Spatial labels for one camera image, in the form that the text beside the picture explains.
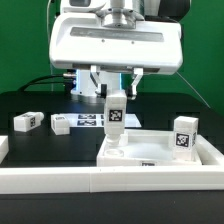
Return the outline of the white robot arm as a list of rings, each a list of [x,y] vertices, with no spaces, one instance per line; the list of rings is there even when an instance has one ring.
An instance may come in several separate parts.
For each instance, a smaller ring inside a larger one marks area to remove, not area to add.
[[[191,0],[61,0],[49,43],[51,64],[76,70],[73,91],[106,98],[116,74],[130,74],[137,95],[144,75],[173,75],[183,63],[182,27]]]

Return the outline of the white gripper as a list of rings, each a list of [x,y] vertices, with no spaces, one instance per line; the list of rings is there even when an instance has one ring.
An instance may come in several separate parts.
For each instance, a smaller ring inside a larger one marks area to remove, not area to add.
[[[53,26],[49,57],[56,68],[90,68],[95,93],[103,99],[107,85],[100,80],[100,69],[118,73],[133,70],[126,95],[134,100],[143,72],[171,75],[182,65],[181,26],[138,21],[133,29],[107,28],[93,13],[63,13]]]

